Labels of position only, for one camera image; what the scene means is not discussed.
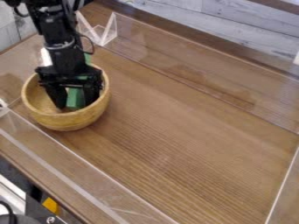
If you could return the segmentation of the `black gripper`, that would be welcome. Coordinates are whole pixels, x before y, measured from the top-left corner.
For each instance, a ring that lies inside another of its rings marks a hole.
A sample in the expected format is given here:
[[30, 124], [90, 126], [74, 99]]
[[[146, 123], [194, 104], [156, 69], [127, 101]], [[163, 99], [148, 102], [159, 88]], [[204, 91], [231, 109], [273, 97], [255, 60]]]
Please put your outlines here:
[[88, 106], [99, 98], [103, 82], [102, 70], [87, 62], [86, 55], [90, 53], [78, 43], [46, 44], [43, 49], [48, 53], [51, 64], [38, 66], [35, 72], [39, 74], [39, 84], [46, 88], [55, 107], [66, 108], [68, 97], [66, 88], [83, 88]]

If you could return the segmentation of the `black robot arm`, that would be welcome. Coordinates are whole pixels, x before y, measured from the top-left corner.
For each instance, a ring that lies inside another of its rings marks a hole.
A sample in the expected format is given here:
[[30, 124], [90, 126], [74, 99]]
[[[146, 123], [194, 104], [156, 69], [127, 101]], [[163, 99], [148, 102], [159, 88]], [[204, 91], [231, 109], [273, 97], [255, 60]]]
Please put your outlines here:
[[102, 71], [86, 59], [87, 52], [78, 31], [75, 11], [79, 0], [3, 0], [23, 18], [30, 17], [38, 33], [43, 36], [44, 49], [51, 57], [48, 66], [38, 66], [39, 84], [58, 109], [66, 109], [68, 100], [79, 101], [86, 108], [99, 98]]

